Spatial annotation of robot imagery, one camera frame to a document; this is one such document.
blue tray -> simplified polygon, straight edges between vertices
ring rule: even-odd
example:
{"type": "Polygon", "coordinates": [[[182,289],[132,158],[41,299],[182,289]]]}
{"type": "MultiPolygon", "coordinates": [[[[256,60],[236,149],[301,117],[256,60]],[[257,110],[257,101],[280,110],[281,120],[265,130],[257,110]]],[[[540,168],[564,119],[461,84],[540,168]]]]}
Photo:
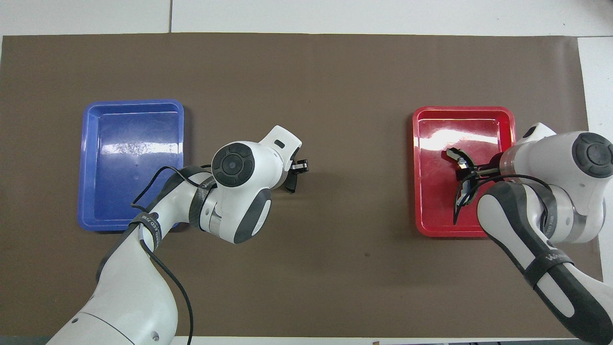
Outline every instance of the blue tray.
{"type": "MultiPolygon", "coordinates": [[[[89,231],[125,230],[130,207],[164,165],[183,167],[183,106],[174,99],[95,102],[83,113],[77,218],[89,231]]],[[[139,201],[147,206],[166,170],[139,201]]]]}

robot end effector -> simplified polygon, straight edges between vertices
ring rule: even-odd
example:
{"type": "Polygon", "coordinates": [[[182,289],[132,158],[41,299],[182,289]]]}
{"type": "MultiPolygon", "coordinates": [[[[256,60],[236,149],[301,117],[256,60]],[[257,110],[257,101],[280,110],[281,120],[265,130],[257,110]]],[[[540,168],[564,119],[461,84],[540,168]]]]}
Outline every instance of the robot end effector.
{"type": "Polygon", "coordinates": [[[268,216],[271,190],[285,183],[293,193],[297,175],[308,171],[307,160],[294,161],[301,146],[300,139],[275,126],[260,142],[236,141],[220,148],[212,174],[192,200],[190,224],[236,244],[255,236],[268,216]]]}

red tray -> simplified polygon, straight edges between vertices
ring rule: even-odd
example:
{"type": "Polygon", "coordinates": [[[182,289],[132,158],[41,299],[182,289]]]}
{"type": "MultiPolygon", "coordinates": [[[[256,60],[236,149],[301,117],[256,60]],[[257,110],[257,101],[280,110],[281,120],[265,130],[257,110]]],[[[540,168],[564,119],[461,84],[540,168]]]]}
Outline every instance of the red tray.
{"type": "MultiPolygon", "coordinates": [[[[413,114],[415,213],[419,231],[431,237],[486,237],[477,220],[477,198],[453,225],[457,163],[443,150],[464,150],[475,164],[488,163],[515,142],[515,118],[504,107],[422,107],[413,114]]],[[[411,135],[410,126],[407,135],[411,135]]]]}

brown table surface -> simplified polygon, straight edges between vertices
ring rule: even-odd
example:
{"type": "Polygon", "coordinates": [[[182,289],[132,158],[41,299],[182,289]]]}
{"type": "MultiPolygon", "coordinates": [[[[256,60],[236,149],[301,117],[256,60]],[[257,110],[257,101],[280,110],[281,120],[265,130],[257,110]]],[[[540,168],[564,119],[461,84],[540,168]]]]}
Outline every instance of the brown table surface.
{"type": "MultiPolygon", "coordinates": [[[[311,165],[251,241],[165,238],[196,335],[570,336],[492,241],[418,233],[406,124],[504,106],[518,133],[586,130],[575,38],[217,33],[4,38],[0,334],[52,335],[93,292],[119,235],[77,224],[82,112],[151,98],[183,103],[187,163],[279,124],[311,165]]],[[[601,278],[594,242],[561,247],[601,278]]]]}

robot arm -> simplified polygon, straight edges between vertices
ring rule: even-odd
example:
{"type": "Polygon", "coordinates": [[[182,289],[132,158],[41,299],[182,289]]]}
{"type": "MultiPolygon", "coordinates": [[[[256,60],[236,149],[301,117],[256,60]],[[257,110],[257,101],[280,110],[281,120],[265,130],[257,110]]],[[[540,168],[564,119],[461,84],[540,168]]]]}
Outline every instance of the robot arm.
{"type": "Polygon", "coordinates": [[[586,242],[600,231],[612,148],[597,134],[536,125],[503,154],[500,170],[542,179],[551,191],[523,179],[499,182],[478,204],[484,231],[557,319],[595,344],[613,344],[613,288],[582,273],[552,243],[586,242]]]}
{"type": "Polygon", "coordinates": [[[87,304],[48,344],[170,344],[177,306],[141,241],[154,251],[180,222],[231,243],[252,238],[268,216],[270,190],[296,173],[292,163],[301,145],[276,126],[260,142],[221,148],[212,173],[187,166],[172,175],[103,259],[87,304]]]}

